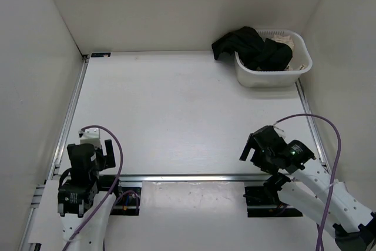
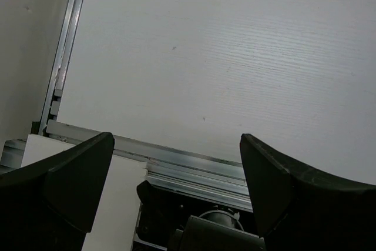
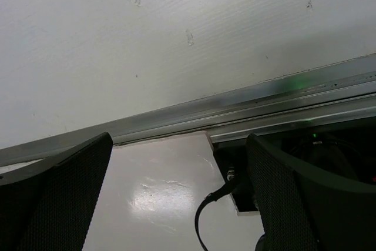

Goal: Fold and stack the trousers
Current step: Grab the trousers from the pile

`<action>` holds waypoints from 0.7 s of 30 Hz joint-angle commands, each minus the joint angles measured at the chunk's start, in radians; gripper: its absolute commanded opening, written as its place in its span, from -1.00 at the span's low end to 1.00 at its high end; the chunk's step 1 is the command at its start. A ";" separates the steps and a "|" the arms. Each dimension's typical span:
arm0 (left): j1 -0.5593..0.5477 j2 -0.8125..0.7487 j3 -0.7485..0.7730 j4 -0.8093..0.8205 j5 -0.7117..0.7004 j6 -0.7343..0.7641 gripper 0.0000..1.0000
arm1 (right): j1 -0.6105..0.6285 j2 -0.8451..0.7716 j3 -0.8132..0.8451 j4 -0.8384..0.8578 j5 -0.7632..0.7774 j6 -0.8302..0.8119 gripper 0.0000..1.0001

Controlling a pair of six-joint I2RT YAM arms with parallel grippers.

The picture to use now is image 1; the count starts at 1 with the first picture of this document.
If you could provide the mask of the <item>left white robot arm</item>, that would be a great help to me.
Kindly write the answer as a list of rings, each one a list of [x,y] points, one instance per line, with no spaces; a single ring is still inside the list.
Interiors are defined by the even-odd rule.
[[[59,179],[58,214],[63,250],[102,250],[109,216],[123,197],[115,175],[100,172],[116,166],[111,140],[106,152],[90,143],[67,146],[70,168]]]

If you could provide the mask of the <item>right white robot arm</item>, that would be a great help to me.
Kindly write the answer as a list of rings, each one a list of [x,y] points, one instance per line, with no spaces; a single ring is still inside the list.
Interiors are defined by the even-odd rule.
[[[375,247],[375,213],[349,194],[314,153],[299,140],[287,143],[267,125],[251,133],[240,156],[270,177],[264,182],[264,198],[272,204],[288,204],[324,230],[340,250],[371,250]]]

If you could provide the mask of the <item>black trousers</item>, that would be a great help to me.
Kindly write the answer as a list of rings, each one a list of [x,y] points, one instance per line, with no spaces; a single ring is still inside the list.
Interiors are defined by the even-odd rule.
[[[243,65],[252,71],[256,71],[257,63],[254,58],[261,52],[264,40],[259,33],[248,26],[231,31],[212,43],[211,48],[215,60],[222,53],[238,53]]]

